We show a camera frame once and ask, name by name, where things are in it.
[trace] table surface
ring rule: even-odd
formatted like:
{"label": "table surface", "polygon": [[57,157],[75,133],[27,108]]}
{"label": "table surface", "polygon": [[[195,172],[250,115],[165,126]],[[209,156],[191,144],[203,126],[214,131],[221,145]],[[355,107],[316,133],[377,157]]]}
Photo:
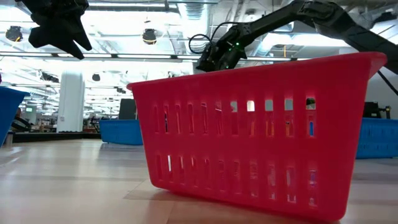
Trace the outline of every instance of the table surface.
{"label": "table surface", "polygon": [[[82,139],[0,150],[0,223],[308,222],[157,189],[142,147]],[[336,223],[398,223],[398,159],[356,161]]]}

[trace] blue plastic container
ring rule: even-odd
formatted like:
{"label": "blue plastic container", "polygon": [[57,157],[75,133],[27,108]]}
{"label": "blue plastic container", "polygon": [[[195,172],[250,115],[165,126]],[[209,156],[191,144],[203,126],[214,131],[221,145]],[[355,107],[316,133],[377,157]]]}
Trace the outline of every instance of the blue plastic container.
{"label": "blue plastic container", "polygon": [[99,128],[103,142],[142,145],[138,120],[101,120],[99,121]]}
{"label": "blue plastic container", "polygon": [[0,87],[0,147],[3,144],[11,123],[17,113],[18,106],[29,93]]}
{"label": "blue plastic container", "polygon": [[398,120],[363,118],[357,159],[398,157]]}

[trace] red plastic basket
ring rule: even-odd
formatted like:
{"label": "red plastic basket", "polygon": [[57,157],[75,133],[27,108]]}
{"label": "red plastic basket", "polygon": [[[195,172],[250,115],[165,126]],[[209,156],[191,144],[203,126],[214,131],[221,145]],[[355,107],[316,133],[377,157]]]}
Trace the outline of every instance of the red plastic basket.
{"label": "red plastic basket", "polygon": [[129,84],[152,184],[339,220],[368,79],[385,62],[370,52]]}

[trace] basket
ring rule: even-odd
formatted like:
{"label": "basket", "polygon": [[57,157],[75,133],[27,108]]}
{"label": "basket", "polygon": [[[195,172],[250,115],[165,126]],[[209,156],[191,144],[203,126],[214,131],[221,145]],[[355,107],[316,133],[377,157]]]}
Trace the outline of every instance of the basket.
{"label": "basket", "polygon": [[29,93],[0,87],[0,144],[3,144],[10,129],[12,120],[17,113],[18,106]]}
{"label": "basket", "polygon": [[368,80],[385,62],[370,52],[129,84],[152,184],[339,220]]}
{"label": "basket", "polygon": [[103,142],[142,145],[138,120],[100,120],[99,128]]}
{"label": "basket", "polygon": [[398,156],[398,120],[363,118],[357,159]]}

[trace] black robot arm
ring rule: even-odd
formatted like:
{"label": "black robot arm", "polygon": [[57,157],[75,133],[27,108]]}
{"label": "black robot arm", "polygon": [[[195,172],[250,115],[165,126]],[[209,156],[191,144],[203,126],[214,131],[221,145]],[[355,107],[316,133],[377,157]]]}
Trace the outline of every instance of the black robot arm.
{"label": "black robot arm", "polygon": [[50,44],[78,59],[84,56],[77,42],[86,50],[91,50],[90,41],[81,23],[87,0],[16,0],[22,1],[32,13],[32,20],[39,25],[31,30],[29,42],[34,47]]}
{"label": "black robot arm", "polygon": [[327,37],[344,40],[360,52],[382,52],[386,68],[398,73],[398,46],[357,25],[333,2],[294,0],[289,5],[254,22],[232,26],[217,43],[211,42],[199,59],[197,69],[205,72],[232,69],[246,58],[244,48],[257,37],[293,21],[302,21]]}

